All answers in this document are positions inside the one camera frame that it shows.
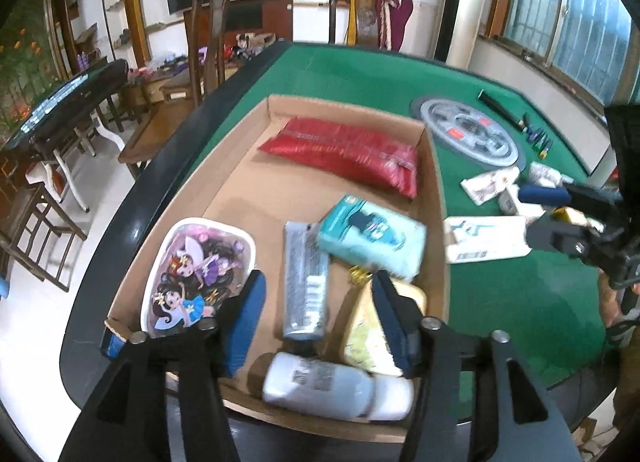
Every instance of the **white bottle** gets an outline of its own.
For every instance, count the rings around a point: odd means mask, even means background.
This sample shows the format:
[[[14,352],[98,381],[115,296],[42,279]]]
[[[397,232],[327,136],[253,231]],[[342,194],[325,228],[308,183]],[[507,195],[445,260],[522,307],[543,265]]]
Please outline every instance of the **white bottle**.
[[[274,357],[262,400],[292,412],[351,420],[401,420],[414,402],[414,386],[403,378],[352,366],[309,360],[286,352]]]

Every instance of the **window sill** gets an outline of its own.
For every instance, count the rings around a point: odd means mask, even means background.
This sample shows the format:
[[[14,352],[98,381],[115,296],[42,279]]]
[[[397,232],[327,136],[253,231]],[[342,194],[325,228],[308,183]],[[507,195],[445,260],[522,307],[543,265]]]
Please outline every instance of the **window sill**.
[[[597,103],[597,101],[593,98],[588,99],[588,97],[590,96],[586,92],[585,92],[586,95],[582,96],[580,91],[578,91],[578,89],[575,86],[571,85],[568,81],[563,81],[563,79],[560,78],[560,75],[562,74],[561,72],[554,71],[549,67],[545,67],[544,65],[536,62],[535,60],[532,60],[532,59],[527,60],[520,52],[518,52],[517,44],[510,45],[509,43],[503,41],[500,38],[496,38],[496,37],[487,38],[484,35],[478,35],[478,38],[481,38],[486,42],[489,42],[501,49],[504,49],[505,51],[508,51],[509,53],[519,58],[524,64],[526,64],[529,67],[532,67],[533,69],[538,71],[540,74],[545,76],[545,78],[547,78],[548,80],[551,80],[553,83],[558,85],[562,90],[564,90],[567,94],[569,94],[576,102],[580,103],[580,105],[582,105],[587,110],[587,112],[589,112],[590,115],[594,119],[596,119],[598,123],[600,123],[604,128],[607,128],[607,122],[606,122],[606,119],[604,118],[603,105]]]

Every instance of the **maroon cloth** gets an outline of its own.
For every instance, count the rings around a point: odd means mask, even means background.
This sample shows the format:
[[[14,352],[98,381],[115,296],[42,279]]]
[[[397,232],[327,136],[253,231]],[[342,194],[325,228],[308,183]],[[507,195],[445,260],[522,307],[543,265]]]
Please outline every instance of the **maroon cloth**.
[[[380,132],[315,118],[293,118],[259,150],[330,171],[351,181],[392,187],[415,198],[415,147]]]
[[[380,48],[386,49],[386,34],[385,34],[385,20],[383,3],[385,1],[391,1],[396,7],[389,6],[390,19],[391,19],[391,50],[399,51],[404,40],[404,29],[406,23],[411,17],[411,13],[414,12],[413,0],[376,0],[376,13],[378,15],[378,41],[380,42]]]

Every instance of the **window frame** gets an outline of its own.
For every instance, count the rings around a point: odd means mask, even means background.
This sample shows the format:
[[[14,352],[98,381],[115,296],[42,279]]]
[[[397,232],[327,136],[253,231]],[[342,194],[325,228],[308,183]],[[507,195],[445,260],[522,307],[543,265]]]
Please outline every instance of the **window frame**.
[[[489,19],[486,24],[484,36],[495,40],[495,43],[500,45],[501,48],[516,54],[523,59],[524,62],[545,74],[546,77],[561,86],[571,94],[571,96],[583,104],[596,119],[603,122],[603,103],[585,89],[585,87],[553,65],[552,62],[554,53],[558,48],[562,27],[568,14],[568,1],[569,0],[558,1],[556,17],[554,19],[552,30],[552,39],[544,55],[529,51],[517,42],[504,36],[508,20],[512,15],[511,5],[513,0],[492,0],[492,6],[489,12]],[[629,103],[636,87],[639,64],[640,31],[632,22],[625,63],[620,74],[620,79],[618,80],[616,92],[611,101],[612,104]]]

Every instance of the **round gray plate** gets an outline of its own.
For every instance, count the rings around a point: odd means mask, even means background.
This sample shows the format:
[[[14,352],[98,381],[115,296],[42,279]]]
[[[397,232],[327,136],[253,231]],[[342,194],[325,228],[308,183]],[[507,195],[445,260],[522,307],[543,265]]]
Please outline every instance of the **round gray plate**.
[[[503,126],[464,103],[421,98],[412,103],[412,113],[448,147],[483,165],[507,168],[515,165],[520,156],[515,141]]]

